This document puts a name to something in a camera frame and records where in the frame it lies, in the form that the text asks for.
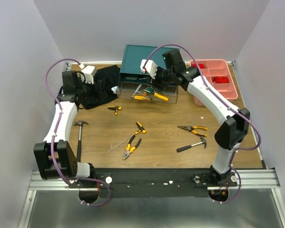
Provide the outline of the yellow black long rod driver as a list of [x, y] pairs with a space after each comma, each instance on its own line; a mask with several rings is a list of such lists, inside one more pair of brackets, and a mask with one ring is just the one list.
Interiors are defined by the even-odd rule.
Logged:
[[146, 129], [143, 127], [143, 125], [140, 122], [136, 122], [136, 125], [138, 127], [138, 130], [135, 131], [135, 133], [133, 133], [132, 135], [130, 135], [129, 137], [127, 137], [125, 140], [121, 141], [119, 144], [117, 144], [116, 146], [112, 147], [109, 151], [107, 151], [105, 153], [105, 155], [109, 152], [111, 152], [112, 150], [114, 150], [116, 147], [120, 146], [121, 144], [123, 144], [125, 141], [131, 139], [133, 136], [139, 134], [139, 133], [146, 133]]

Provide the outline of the yellow screwdriver large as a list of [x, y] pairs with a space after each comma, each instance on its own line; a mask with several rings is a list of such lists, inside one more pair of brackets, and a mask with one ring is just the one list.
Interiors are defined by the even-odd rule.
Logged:
[[159, 98], [159, 99], [161, 99], [161, 100], [163, 100], [163, 101], [166, 101], [166, 102], [169, 100], [167, 97], [165, 97], [165, 96], [163, 96], [161, 94], [158, 94], [158, 93], [154, 93], [154, 96]]

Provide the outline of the green screwdriver short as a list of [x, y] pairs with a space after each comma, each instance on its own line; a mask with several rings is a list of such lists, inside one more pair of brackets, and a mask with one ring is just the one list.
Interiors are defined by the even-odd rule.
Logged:
[[144, 89], [144, 91], [146, 92], [146, 93], [149, 93], [149, 94], [154, 94], [155, 93], [155, 90], [154, 90], [154, 88], [153, 87], [147, 87], [147, 88], [145, 88]]

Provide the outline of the teal drawer cabinet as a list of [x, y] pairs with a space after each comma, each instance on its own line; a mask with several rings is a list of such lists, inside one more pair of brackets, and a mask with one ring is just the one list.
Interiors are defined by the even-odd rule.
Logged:
[[141, 73], [140, 64], [142, 59], [147, 59], [155, 49], [153, 46], [126, 45], [118, 84], [120, 82], [149, 84], [151, 77], [149, 74]]

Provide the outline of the clear drawer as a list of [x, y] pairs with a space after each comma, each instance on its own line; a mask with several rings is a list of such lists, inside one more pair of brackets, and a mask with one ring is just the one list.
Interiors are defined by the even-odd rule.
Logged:
[[170, 85], [156, 88], [149, 84], [120, 82], [116, 92], [118, 98], [135, 101], [175, 104], [178, 100], [178, 87]]

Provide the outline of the pink compartment tray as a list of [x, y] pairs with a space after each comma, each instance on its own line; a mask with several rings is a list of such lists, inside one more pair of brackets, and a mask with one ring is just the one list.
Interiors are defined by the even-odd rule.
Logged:
[[200, 59], [197, 62], [209, 83], [227, 100], [234, 102], [238, 98], [237, 89], [225, 60]]

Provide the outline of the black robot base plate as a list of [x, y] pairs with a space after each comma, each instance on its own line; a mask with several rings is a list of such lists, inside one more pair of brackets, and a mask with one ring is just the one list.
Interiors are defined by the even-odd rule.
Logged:
[[222, 180], [209, 168], [96, 168], [95, 181], [77, 180], [70, 187], [97, 190], [101, 198], [208, 197], [211, 189], [224, 190], [237, 186], [235, 174], [229, 172]]

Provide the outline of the silver T-handle wrench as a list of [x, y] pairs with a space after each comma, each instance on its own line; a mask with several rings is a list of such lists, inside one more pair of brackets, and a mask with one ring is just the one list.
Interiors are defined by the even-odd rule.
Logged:
[[137, 86], [137, 88], [135, 89], [134, 93], [132, 94], [131, 98], [134, 98], [134, 96], [139, 92], [140, 88], [141, 88], [142, 84], [139, 84]]

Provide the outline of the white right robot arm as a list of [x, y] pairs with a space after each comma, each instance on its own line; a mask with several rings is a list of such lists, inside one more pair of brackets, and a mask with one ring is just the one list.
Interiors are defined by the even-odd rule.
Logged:
[[198, 66], [186, 67], [178, 49], [162, 54], [166, 68], [156, 65], [150, 57], [141, 61], [142, 73], [148, 73], [154, 87], [176, 84], [197, 97], [215, 116], [220, 124], [215, 133], [218, 144], [216, 158], [209, 169], [209, 181], [220, 186], [231, 171], [236, 149], [248, 133], [250, 112], [239, 109], [219, 93], [203, 75]]

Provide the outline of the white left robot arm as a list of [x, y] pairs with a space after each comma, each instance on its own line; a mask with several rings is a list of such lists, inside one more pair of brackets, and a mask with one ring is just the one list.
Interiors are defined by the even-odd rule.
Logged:
[[107, 97], [104, 82], [95, 79], [97, 69], [87, 66], [80, 71], [64, 71], [63, 85], [55, 99], [55, 115], [43, 142], [33, 148], [40, 176], [44, 180], [79, 179], [90, 188], [95, 184], [95, 169], [91, 163], [81, 163], [69, 144], [70, 131], [80, 105], [88, 98], [103, 101]]

